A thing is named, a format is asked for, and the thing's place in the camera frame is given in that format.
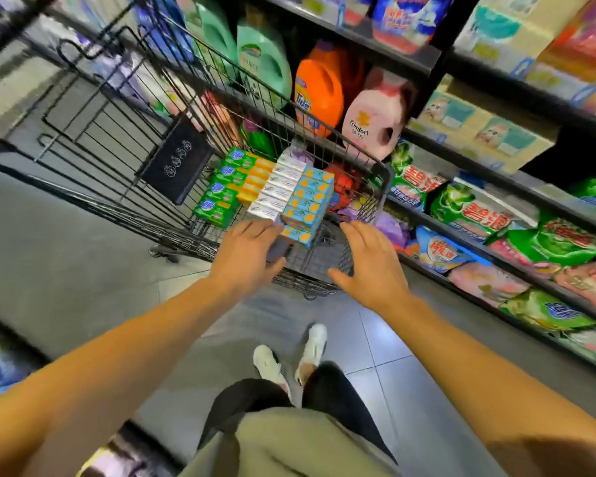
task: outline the black shorts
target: black shorts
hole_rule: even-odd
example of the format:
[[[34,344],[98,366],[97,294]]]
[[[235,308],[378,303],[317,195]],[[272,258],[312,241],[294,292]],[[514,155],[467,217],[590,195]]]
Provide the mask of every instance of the black shorts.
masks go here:
[[[212,429],[220,427],[233,415],[276,406],[293,405],[283,389],[269,380],[246,378],[230,385],[214,400],[198,448],[207,443]],[[311,374],[302,391],[302,408],[331,415],[347,430],[371,442],[397,464],[366,405],[335,363],[324,362]]]

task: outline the hand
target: hand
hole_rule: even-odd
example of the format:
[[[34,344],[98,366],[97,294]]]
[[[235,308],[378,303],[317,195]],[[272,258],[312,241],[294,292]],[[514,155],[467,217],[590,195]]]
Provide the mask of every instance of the hand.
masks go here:
[[[412,297],[397,253],[375,226],[359,221],[342,223],[353,255],[353,277],[331,268],[329,277],[358,303],[383,315],[393,304]]]
[[[283,226],[271,221],[244,221],[233,226],[223,238],[208,278],[239,300],[267,286],[286,263],[281,257],[266,267],[268,250],[282,230]]]

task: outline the white sneaker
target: white sneaker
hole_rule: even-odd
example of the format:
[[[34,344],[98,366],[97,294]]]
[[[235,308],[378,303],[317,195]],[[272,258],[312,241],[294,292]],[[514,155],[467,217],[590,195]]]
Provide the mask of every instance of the white sneaker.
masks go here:
[[[302,353],[302,358],[298,363],[298,368],[296,369],[296,373],[294,378],[296,382],[300,386],[303,386],[303,382],[300,378],[300,367],[303,363],[311,363],[318,367],[320,365],[320,360],[322,360],[322,353],[325,352],[326,347],[326,326],[322,323],[316,323],[311,328],[309,328],[309,339],[307,340],[307,344],[304,345],[304,352]]]
[[[283,369],[278,357],[273,350],[267,345],[256,346],[254,350],[254,366],[258,370],[259,375],[264,380],[269,380],[279,385],[287,392],[289,400],[292,399],[292,392],[289,389],[289,384],[283,375]]]

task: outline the pink bottle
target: pink bottle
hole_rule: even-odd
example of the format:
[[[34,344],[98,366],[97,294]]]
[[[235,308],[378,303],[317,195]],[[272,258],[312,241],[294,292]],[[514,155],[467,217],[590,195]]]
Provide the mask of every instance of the pink bottle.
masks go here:
[[[407,80],[374,67],[367,76],[364,90],[350,104],[342,124],[342,135],[371,154],[384,160],[395,149],[404,127],[407,104],[404,86]],[[364,154],[344,141],[350,154],[371,164]]]

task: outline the shopping cart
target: shopping cart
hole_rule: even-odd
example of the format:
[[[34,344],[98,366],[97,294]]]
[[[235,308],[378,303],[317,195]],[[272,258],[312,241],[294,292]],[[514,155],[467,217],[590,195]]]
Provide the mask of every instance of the shopping cart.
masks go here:
[[[60,41],[65,68],[0,134],[0,171],[147,237],[153,256],[212,261],[229,228],[193,210],[231,147],[261,153],[245,123],[275,154],[293,141],[315,167],[336,167],[336,189],[373,221],[389,167],[194,37],[163,1],[133,0],[102,31],[85,26]],[[307,127],[296,114],[310,118]],[[314,125],[331,135],[316,136]],[[241,206],[232,224],[245,213]],[[328,268],[353,267],[339,223],[327,212],[309,248],[278,241],[287,265],[275,282],[308,297],[334,293]]]

